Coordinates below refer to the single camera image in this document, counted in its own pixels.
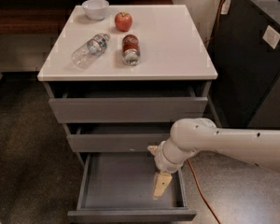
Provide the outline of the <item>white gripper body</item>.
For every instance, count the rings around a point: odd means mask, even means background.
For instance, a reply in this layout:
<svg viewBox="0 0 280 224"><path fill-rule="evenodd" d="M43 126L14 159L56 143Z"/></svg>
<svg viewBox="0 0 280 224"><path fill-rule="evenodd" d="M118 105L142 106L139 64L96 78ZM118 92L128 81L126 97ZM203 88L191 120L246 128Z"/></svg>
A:
<svg viewBox="0 0 280 224"><path fill-rule="evenodd" d="M157 168L163 173L173 174L178 171L184 162L199 150L191 147L189 150L181 149L171 138L161 142L156 149L154 161Z"/></svg>

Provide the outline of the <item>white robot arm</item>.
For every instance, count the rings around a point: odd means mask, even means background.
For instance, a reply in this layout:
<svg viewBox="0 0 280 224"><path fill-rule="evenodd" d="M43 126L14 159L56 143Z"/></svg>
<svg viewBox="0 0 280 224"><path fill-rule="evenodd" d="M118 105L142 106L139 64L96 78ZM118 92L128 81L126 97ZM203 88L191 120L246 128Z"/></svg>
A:
<svg viewBox="0 0 280 224"><path fill-rule="evenodd" d="M166 140L147 149L158 168L154 199L165 192L172 174L201 151L214 151L280 173L280 130L227 129L218 128L210 119L180 119Z"/></svg>

